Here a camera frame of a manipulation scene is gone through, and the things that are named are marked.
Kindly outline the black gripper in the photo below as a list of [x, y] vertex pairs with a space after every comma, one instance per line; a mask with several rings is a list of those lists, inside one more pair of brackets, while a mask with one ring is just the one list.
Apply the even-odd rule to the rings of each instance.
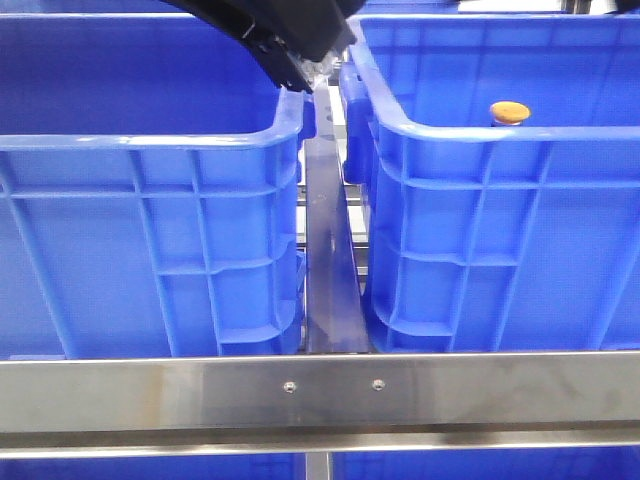
[[363, 1], [173, 1], [242, 45], [278, 87], [311, 93], [355, 35]]

